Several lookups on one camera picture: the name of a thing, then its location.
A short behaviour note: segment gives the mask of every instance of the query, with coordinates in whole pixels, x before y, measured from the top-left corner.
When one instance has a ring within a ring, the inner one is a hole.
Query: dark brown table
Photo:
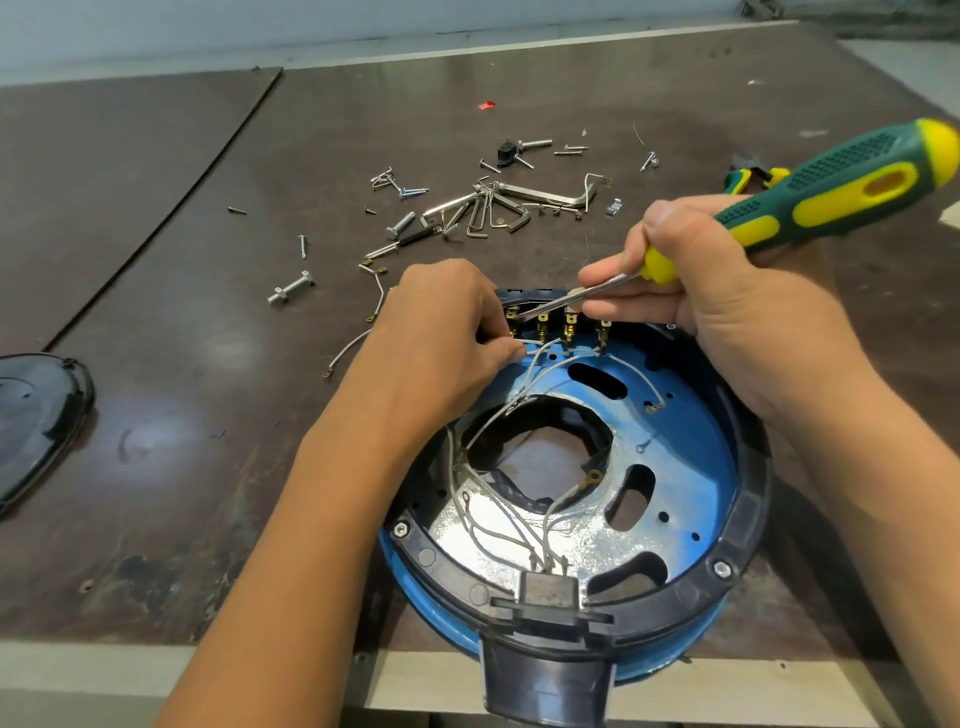
[[[496,109],[480,111],[487,99]],[[411,263],[457,255],[507,287],[572,285],[584,263],[620,248],[655,199],[719,191],[734,152],[791,166],[924,115],[943,114],[798,25],[286,73],[189,200],[55,346],[90,368],[97,412],[57,471],[0,524],[0,634],[196,641],[335,389],[338,377],[322,379],[326,363],[376,303],[356,263],[407,209],[466,193],[477,160],[495,157],[504,137],[590,149],[582,158],[531,152],[536,170],[515,165],[499,179],[576,194],[584,174],[598,172],[614,189],[582,223],[535,214],[515,235],[419,243],[386,259],[386,282]],[[660,168],[641,174],[651,149]],[[371,191],[369,178],[388,166],[401,184],[431,192],[411,205],[389,188]],[[874,362],[955,447],[960,234],[936,221],[958,194],[951,183],[832,246]],[[624,207],[608,217],[613,196]],[[226,215],[226,205],[250,214]],[[305,263],[299,234],[311,240]],[[317,287],[269,307],[273,288],[304,267]],[[893,709],[916,711],[835,535],[780,450],[768,543],[691,650],[693,665],[876,666]],[[81,594],[86,580],[92,589]],[[389,589],[372,579],[364,654],[377,639],[393,653],[452,649]]]

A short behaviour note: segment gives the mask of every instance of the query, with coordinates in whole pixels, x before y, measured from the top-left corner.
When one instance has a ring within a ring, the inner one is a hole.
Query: oval hole
[[[591,603],[629,599],[666,584],[667,567],[656,553],[644,551],[626,564],[594,576],[587,583]]]
[[[622,400],[627,396],[627,385],[613,375],[601,369],[582,364],[579,361],[566,368],[574,381],[579,381],[590,389],[595,389],[609,400]]]
[[[604,514],[614,531],[629,531],[636,525],[654,496],[657,477],[645,465],[632,465],[623,479],[623,486]]]

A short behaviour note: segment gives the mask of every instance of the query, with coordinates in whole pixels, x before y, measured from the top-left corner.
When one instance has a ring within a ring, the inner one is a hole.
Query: bolt
[[[392,228],[387,228],[387,238],[389,240],[396,240],[397,238],[399,238],[400,234],[403,232],[403,229],[406,228],[408,225],[410,225],[410,223],[413,222],[415,217],[417,217],[416,212],[408,212],[407,214],[405,214],[403,216],[403,219],[400,220],[400,222],[398,222]]]
[[[300,288],[305,283],[308,285],[313,285],[313,276],[311,276],[307,271],[303,271],[303,275],[300,276],[300,278],[296,279],[294,282],[292,282],[290,285],[285,286],[283,288],[275,288],[274,290],[276,291],[276,293],[274,293],[273,296],[267,299],[267,303],[276,303],[277,301],[283,301],[284,303],[287,303],[287,301],[289,300],[287,298],[287,294],[289,294],[293,290],[296,290],[297,288]]]
[[[729,579],[733,576],[733,569],[730,568],[730,564],[726,561],[717,561],[713,564],[713,573],[721,579]]]
[[[524,152],[528,149],[537,149],[538,147],[549,147],[553,144],[553,139],[538,139],[537,141],[516,141],[516,147]]]

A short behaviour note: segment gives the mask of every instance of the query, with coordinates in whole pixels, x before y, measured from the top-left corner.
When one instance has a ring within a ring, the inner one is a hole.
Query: finger
[[[589,299],[584,315],[597,321],[634,321],[644,324],[673,324],[683,295],[647,294],[630,299]]]
[[[673,261],[695,303],[709,303],[756,271],[727,229],[700,210],[658,200],[643,224],[650,242]]]
[[[523,361],[523,357],[527,355],[526,346],[510,336],[491,339],[481,344],[480,349],[484,369],[491,378],[508,364]]]
[[[496,293],[491,285],[481,284],[479,290],[480,321],[478,323],[480,330],[494,338],[495,336],[510,336],[510,327],[507,326],[507,318],[503,313],[503,303],[496,297]]]

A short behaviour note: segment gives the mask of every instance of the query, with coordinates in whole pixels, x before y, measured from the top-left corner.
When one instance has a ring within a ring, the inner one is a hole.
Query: cable
[[[386,293],[386,291],[383,290],[383,283],[380,282],[380,274],[379,274],[379,273],[377,273],[376,271],[374,271],[373,268],[368,268],[368,267],[367,267],[366,265],[364,265],[363,263],[360,263],[360,266],[359,266],[359,267],[360,267],[360,268],[363,268],[365,271],[367,271],[367,273],[370,273],[370,274],[373,275],[373,278],[376,280],[376,287],[380,289],[380,300],[379,300],[378,302],[376,302],[376,309],[373,311],[373,315],[372,315],[369,319],[367,319],[367,323],[368,323],[368,324],[372,324],[372,323],[373,323],[373,319],[375,319],[377,316],[380,315],[380,308],[383,307],[383,299],[386,297],[387,293]]]
[[[584,175],[584,213],[590,212],[590,193],[587,189],[587,180],[591,177],[599,177],[601,180],[609,184],[609,182],[607,182],[607,178],[603,175],[595,175],[592,172],[587,172]]]
[[[324,379],[330,379],[330,378],[333,376],[333,368],[334,368],[335,366],[337,366],[337,362],[340,361],[340,359],[343,357],[343,355],[344,355],[345,353],[347,353],[347,352],[350,351],[350,347],[352,347],[354,344],[356,344],[358,341],[360,341],[360,339],[362,339],[364,336],[366,336],[366,335],[367,335],[368,333],[370,333],[371,331],[373,331],[373,329],[372,329],[372,328],[368,328],[368,329],[367,329],[366,331],[364,331],[362,334],[360,334],[360,335],[357,336],[355,339],[353,339],[353,341],[351,341],[351,342],[350,342],[349,344],[347,344],[345,347],[343,347],[342,349],[340,349],[340,353],[338,353],[336,356],[334,356],[334,357],[333,357],[333,360],[332,360],[332,361],[329,363],[329,365],[326,367],[326,372],[324,372]]]
[[[653,390],[654,394],[657,395],[657,399],[660,400],[660,402],[659,402],[658,404],[656,404],[655,406],[647,407],[647,411],[648,411],[648,412],[656,412],[657,410],[663,409],[663,408],[666,406],[666,400],[665,400],[665,399],[663,398],[663,396],[660,394],[660,390],[657,389],[657,387],[654,386],[654,383],[653,383],[652,381],[650,381],[650,377],[648,377],[646,374],[644,374],[641,370],[639,370],[639,369],[638,369],[637,367],[635,367],[633,364],[630,364],[629,362],[626,362],[626,361],[624,361],[623,359],[621,359],[619,356],[614,356],[614,355],[611,354],[611,353],[607,354],[607,356],[608,356],[610,359],[612,359],[613,361],[615,361],[615,362],[617,362],[617,363],[619,363],[619,364],[622,364],[622,365],[625,366],[627,369],[629,369],[629,370],[635,372],[636,374],[638,374],[638,375],[640,376],[640,378],[642,378],[643,381],[645,381],[645,382],[647,383],[647,386],[650,387],[650,389]]]

